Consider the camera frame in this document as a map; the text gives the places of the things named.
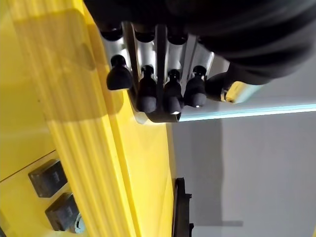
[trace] black rubber knob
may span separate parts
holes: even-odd
[[[107,77],[109,90],[130,89],[133,85],[133,77],[124,66],[116,66],[111,69]]]
[[[196,76],[188,81],[184,93],[185,105],[199,108],[206,102],[205,85],[200,76]]]
[[[112,69],[107,77],[109,90],[130,89],[133,86],[133,76],[126,68],[126,61],[123,56],[115,55],[111,59]]]
[[[178,82],[180,74],[177,70],[174,70],[176,75],[170,76],[170,81],[163,88],[163,108],[164,110],[171,114],[177,115],[181,113],[184,103],[181,94],[181,85]]]
[[[157,108],[157,84],[151,78],[151,70],[144,72],[144,77],[139,82],[136,108],[148,114]]]
[[[221,101],[221,93],[225,84],[226,73],[219,73],[205,81],[206,96],[215,101]]]

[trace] yellow surface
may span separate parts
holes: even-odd
[[[109,92],[97,28],[79,0],[9,0],[48,127],[90,236],[171,236],[164,124],[138,124]]]
[[[0,226],[7,237],[86,237],[69,231],[56,232],[52,229],[45,210],[64,192],[71,192],[69,185],[63,186],[50,198],[40,198],[28,177],[28,173],[46,163],[58,159],[52,152],[27,166],[0,183]]]
[[[53,150],[6,1],[0,0],[0,180]]]

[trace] black button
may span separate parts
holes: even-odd
[[[73,194],[63,193],[45,213],[55,231],[65,231],[76,220],[79,210]]]
[[[29,178],[40,198],[50,198],[67,183],[61,162],[55,159],[33,170]]]

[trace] metal bolt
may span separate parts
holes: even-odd
[[[78,214],[75,222],[70,226],[69,230],[75,234],[80,234],[85,230],[85,224],[83,222],[81,214]]]

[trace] gray wall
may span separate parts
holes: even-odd
[[[173,125],[194,237],[311,237],[316,113]]]

